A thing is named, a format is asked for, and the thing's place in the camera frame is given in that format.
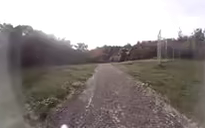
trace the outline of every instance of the gravel path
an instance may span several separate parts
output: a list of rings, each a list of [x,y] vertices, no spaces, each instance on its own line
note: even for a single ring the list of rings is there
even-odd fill
[[[110,64],[96,68],[85,91],[51,116],[51,127],[194,128],[195,124]]]

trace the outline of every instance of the forest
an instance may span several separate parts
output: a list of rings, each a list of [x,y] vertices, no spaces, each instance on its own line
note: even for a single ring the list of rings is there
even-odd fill
[[[88,50],[85,43],[72,44],[28,25],[0,24],[0,35],[8,39],[7,44],[0,42],[0,49],[8,48],[11,67],[120,62],[157,56],[157,40]],[[162,40],[161,51],[164,58],[205,59],[205,30],[197,28],[191,35],[179,31],[177,39]]]

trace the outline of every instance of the overcast sky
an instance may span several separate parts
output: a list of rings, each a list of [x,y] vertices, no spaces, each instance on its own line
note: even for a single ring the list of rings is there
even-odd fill
[[[205,0],[0,0],[0,23],[26,24],[89,48],[205,28]]]

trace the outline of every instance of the grassy field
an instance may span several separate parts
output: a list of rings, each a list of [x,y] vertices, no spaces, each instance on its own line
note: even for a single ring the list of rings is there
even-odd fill
[[[166,96],[172,106],[190,118],[200,118],[195,107],[203,80],[203,62],[176,60],[158,66],[156,61],[132,61],[116,64],[134,78],[149,83]]]
[[[23,71],[23,93],[28,120],[43,121],[49,111],[84,88],[96,65],[32,68]]]

